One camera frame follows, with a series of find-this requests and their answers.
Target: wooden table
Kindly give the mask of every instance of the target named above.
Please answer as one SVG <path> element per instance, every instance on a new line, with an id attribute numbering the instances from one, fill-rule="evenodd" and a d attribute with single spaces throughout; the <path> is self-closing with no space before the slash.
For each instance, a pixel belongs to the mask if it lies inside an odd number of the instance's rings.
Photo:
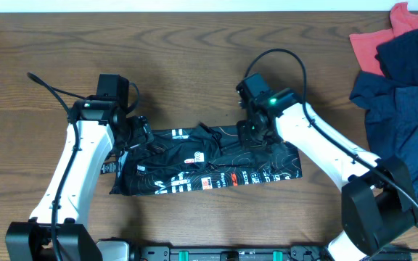
<path id="1" fill-rule="evenodd" d="M 316 111 L 367 148 L 364 111 L 348 99 L 359 71 L 348 35 L 387 28 L 388 20 L 387 12 L 0 14 L 0 260 L 8 258 L 9 223 L 28 219 L 65 142 L 65 113 L 27 71 L 85 96 L 100 73 L 120 73 L 138 84 L 136 114 L 154 129 L 233 125 L 245 118 L 234 88 L 248 64 L 287 48 L 308 68 Z M 300 91 L 291 57 L 271 55 L 255 69 L 275 88 Z M 174 246 L 325 244 L 342 230 L 340 193 L 300 159 L 302 179 L 158 196 L 108 195 L 114 175 L 103 175 L 90 234 Z M 418 247 L 418 230 L 398 241 Z"/>

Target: red cloth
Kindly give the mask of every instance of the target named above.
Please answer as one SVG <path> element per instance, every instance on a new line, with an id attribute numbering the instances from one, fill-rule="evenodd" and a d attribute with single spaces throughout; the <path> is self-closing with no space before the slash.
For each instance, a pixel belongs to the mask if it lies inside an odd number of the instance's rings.
<path id="1" fill-rule="evenodd" d="M 349 35 L 359 65 L 364 72 L 383 75 L 380 63 L 375 59 L 377 46 L 393 40 L 404 33 L 418 29 L 418 14 L 411 14 L 407 2 L 397 3 L 390 12 L 391 29 L 375 33 Z"/>

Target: pink fabric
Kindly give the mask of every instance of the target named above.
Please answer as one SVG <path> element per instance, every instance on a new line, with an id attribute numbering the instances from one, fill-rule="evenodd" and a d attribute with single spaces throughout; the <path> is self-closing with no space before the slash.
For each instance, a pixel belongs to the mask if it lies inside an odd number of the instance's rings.
<path id="1" fill-rule="evenodd" d="M 393 40 L 404 33 L 418 29 L 418 14 L 411 14 L 407 2 L 397 3 L 390 12 L 391 29 L 375 33 L 353 33 L 349 35 L 357 61 L 364 72 L 383 75 L 380 63 L 375 59 L 377 46 Z"/>

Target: pile of clothes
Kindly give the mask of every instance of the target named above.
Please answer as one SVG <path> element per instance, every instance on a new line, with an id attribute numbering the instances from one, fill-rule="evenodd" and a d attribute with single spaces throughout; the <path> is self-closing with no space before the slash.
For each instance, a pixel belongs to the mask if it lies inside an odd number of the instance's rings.
<path id="1" fill-rule="evenodd" d="M 371 151 L 407 164 L 418 199 L 418 15 L 400 3 L 390 20 L 391 29 L 350 35 L 362 69 L 350 100 L 367 110 Z"/>

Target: robotic arm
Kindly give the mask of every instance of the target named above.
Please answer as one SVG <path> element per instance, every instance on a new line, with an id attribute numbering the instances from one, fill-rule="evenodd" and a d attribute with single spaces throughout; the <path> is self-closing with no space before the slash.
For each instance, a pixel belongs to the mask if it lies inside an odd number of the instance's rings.
<path id="1" fill-rule="evenodd" d="M 367 255 L 371 256 L 418 223 L 418 213 L 404 196 L 311 127 L 302 103 L 293 91 L 286 88 L 274 93 L 259 74 L 245 78 L 237 90 L 248 114 L 246 121 L 237 123 L 242 145 L 267 146 L 288 141 L 310 157 L 342 191 L 344 231 L 327 246 L 327 258 L 334 261 L 357 261 Z M 243 260 L 244 249 L 239 249 L 233 255 L 228 249 L 196 251 L 163 249 L 158 246 L 140 249 L 123 240 L 94 243 L 86 228 L 102 163 L 111 154 L 120 156 L 124 151 L 153 140 L 145 117 L 126 118 L 127 103 L 128 81 L 119 75 L 100 75 L 97 95 L 77 101 L 70 110 L 70 117 L 76 119 L 74 124 L 78 127 L 80 142 L 57 210 L 56 237 L 63 260 L 153 261 L 159 259 L 150 253 L 159 252 L 163 255 L 161 260 L 170 261 L 204 260 L 208 255 L 220 260 Z M 306 109 L 315 124 L 339 145 L 370 162 L 392 180 L 398 181 L 414 197 L 409 174 L 401 161 L 395 158 L 380 160 L 377 155 L 358 147 L 326 124 L 309 104 L 306 104 Z M 52 202 L 73 153 L 74 143 L 73 125 L 69 124 L 64 152 L 42 200 L 31 213 L 28 222 L 13 222 L 7 231 L 6 245 L 11 260 L 50 260 L 55 256 L 51 249 L 44 246 L 52 240 Z M 378 196 L 372 193 L 375 187 L 383 189 Z M 324 258 L 323 253 L 312 250 L 304 251 L 304 257 L 307 255 L 315 260 L 312 257 L 317 254 Z M 291 248 L 257 249 L 252 252 L 273 253 L 274 261 L 285 261 L 289 260 L 287 257 L 301 260 L 292 257 L 299 251 Z"/>

